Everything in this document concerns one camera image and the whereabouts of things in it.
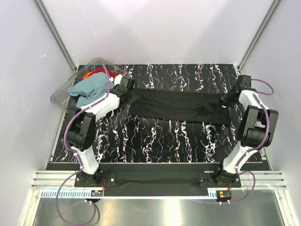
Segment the black t shirt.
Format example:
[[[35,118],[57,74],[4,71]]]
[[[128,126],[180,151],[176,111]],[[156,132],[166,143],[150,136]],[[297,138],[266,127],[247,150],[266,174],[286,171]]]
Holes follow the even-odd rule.
[[[133,93],[137,99],[130,104],[129,115],[227,126],[231,123],[222,94],[159,89],[135,89]]]

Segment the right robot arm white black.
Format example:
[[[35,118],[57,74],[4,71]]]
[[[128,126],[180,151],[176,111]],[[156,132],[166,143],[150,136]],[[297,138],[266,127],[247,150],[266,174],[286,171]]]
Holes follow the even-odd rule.
[[[270,146],[279,113],[268,108],[259,95],[272,96],[273,87],[248,75],[238,76],[233,89],[222,97],[227,104],[240,103],[245,109],[237,132],[238,142],[209,179],[218,187],[228,187],[239,181],[242,166],[256,152]]]

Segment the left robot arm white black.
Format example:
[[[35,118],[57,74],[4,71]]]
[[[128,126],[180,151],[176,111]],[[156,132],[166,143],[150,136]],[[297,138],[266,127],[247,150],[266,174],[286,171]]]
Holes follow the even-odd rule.
[[[68,124],[63,135],[63,144],[73,152],[79,162],[75,186],[101,186],[104,184],[100,164],[93,151],[96,123],[107,113],[136,100],[134,79],[122,76],[113,88],[94,102],[81,108],[71,107],[67,112]]]

